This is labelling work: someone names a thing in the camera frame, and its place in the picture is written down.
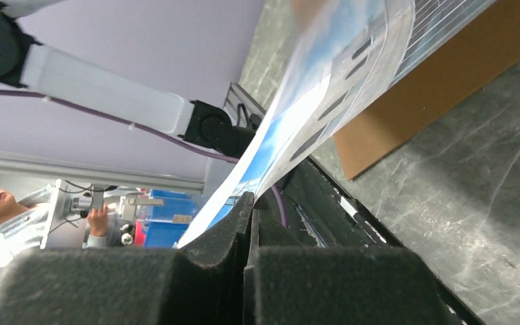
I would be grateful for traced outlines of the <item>building photo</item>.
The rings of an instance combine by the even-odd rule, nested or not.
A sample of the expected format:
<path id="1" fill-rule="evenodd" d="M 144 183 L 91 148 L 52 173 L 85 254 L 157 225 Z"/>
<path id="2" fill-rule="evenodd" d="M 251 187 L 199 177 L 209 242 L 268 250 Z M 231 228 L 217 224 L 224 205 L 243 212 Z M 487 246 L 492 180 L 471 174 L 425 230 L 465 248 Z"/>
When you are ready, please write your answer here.
<path id="1" fill-rule="evenodd" d="M 223 219 L 244 193 L 262 196 L 489 6 L 489 1 L 325 2 L 299 37 L 250 146 L 177 246 Z"/>

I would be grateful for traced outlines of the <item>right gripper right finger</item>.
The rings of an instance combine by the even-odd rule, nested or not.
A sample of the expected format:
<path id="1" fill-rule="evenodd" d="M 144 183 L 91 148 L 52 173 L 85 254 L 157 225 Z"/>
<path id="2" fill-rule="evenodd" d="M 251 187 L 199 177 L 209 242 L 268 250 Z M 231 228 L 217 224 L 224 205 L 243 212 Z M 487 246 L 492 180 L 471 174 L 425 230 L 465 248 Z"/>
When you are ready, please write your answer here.
<path id="1" fill-rule="evenodd" d="M 245 324 L 459 324 L 406 248 L 304 246 L 259 211 L 243 215 Z"/>

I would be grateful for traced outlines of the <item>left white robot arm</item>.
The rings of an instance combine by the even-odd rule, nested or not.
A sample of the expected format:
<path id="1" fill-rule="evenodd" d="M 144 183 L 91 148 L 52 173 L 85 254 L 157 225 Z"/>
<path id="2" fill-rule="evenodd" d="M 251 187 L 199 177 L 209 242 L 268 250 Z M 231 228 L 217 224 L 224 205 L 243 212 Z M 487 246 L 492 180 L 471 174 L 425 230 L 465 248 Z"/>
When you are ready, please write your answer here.
<path id="1" fill-rule="evenodd" d="M 46 45 L 18 19 L 49 1 L 0 1 L 0 95 L 51 102 L 140 129 L 191 152 L 236 162 L 257 126 L 222 108 L 159 91 Z"/>

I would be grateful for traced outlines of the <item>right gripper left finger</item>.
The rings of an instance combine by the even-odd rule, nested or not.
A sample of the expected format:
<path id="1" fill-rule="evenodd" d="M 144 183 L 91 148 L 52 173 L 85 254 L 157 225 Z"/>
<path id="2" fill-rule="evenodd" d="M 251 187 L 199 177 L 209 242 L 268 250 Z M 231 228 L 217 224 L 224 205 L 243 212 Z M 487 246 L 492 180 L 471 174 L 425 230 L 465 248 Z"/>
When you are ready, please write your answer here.
<path id="1" fill-rule="evenodd" d="M 243 324 L 254 203 L 179 249 L 22 253 L 0 278 L 0 324 Z"/>

